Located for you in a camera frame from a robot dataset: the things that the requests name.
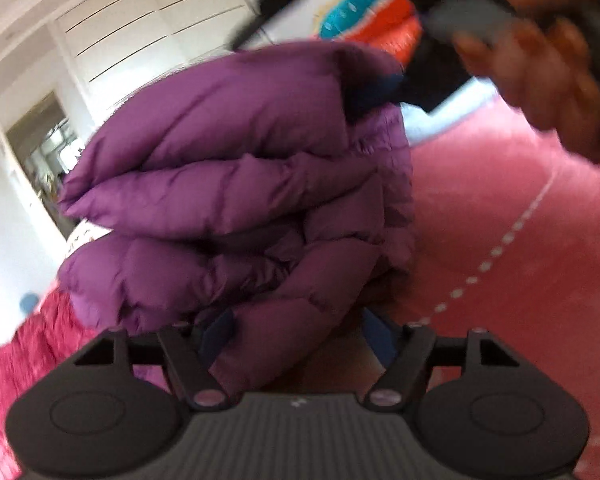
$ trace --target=pink blanket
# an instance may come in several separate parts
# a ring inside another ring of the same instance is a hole
[[[0,480],[20,474],[4,433],[9,408],[94,335],[75,319],[69,295],[56,289],[42,301],[39,311],[25,320],[13,340],[0,348]]]

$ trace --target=white dashed line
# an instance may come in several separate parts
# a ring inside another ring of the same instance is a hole
[[[525,226],[525,222],[527,220],[529,220],[533,216],[534,211],[536,209],[538,209],[538,206],[542,202],[542,199],[546,196],[549,189],[551,189],[551,186],[554,184],[555,176],[556,176],[555,173],[553,173],[551,175],[551,177],[549,178],[547,183],[544,184],[544,186],[540,190],[540,193],[538,193],[538,195],[534,198],[534,200],[531,202],[531,204],[529,204],[526,211],[523,212],[522,215],[520,215],[520,218],[518,220],[516,220],[516,222],[512,225],[511,231],[509,231],[502,237],[502,244],[504,246],[508,246],[515,241],[516,232],[522,231],[522,229]],[[503,253],[504,253],[503,246],[496,246],[493,249],[491,249],[491,251],[490,251],[490,255],[492,258],[498,258],[498,257],[502,256]],[[478,266],[478,270],[480,272],[485,273],[485,272],[489,272],[492,267],[493,267],[493,261],[484,260]],[[479,280],[478,280],[477,276],[469,276],[466,279],[466,284],[467,285],[475,285],[476,283],[478,283],[478,281]],[[454,290],[451,291],[451,293],[449,294],[449,297],[453,300],[458,300],[459,298],[462,298],[463,295],[464,295],[464,290],[462,288],[455,288]],[[441,314],[442,312],[446,312],[447,309],[448,309],[448,305],[446,303],[439,303],[434,307],[433,310],[434,310],[435,314]],[[430,321],[431,320],[429,317],[424,317],[423,319],[420,320],[420,323],[429,324]],[[596,440],[596,438],[594,437],[590,440],[590,445],[591,446],[600,446],[600,440]],[[584,471],[584,469],[587,467],[587,463],[581,461],[578,464],[578,467],[582,468],[581,470]]]
[[[587,464],[584,460],[580,460],[573,472],[576,474],[583,473],[587,470],[587,467],[589,467],[589,464]]]
[[[600,435],[592,436],[589,439],[589,445],[593,447],[600,447]]]

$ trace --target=hand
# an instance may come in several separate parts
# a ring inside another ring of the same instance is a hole
[[[508,0],[533,15],[577,0]],[[466,69],[489,77],[503,99],[538,130],[556,129],[562,145],[600,163],[600,88],[589,72],[586,40],[568,20],[542,33],[531,20],[506,30],[493,48],[467,34],[454,38]]]

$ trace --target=blue object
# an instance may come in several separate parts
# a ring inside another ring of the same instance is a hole
[[[20,311],[25,316],[30,316],[30,314],[36,309],[36,306],[39,302],[39,295],[33,292],[27,292],[20,300]]]
[[[362,335],[366,344],[369,345],[380,364],[384,368],[388,368],[398,355],[395,338],[400,335],[397,333],[400,329],[397,326],[389,326],[368,308],[363,310],[362,316]]]
[[[362,88],[356,88],[345,94],[345,115],[350,122],[368,113],[373,108],[392,100],[395,91],[404,80],[402,74],[383,76]]]
[[[355,27],[376,1],[378,0],[342,0],[326,15],[318,36],[323,40],[332,40]]]
[[[491,81],[473,78],[430,114],[417,106],[402,103],[400,110],[409,145],[417,146],[444,133],[493,99],[497,93]]]

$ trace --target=purple puffer jacket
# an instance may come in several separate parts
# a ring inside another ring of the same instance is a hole
[[[371,277],[408,268],[411,160],[400,110],[354,125],[343,89],[398,65],[343,43],[224,57],[138,92],[101,127],[61,206],[114,231],[62,265],[78,319],[130,333],[230,306],[212,366],[257,388],[314,350]]]

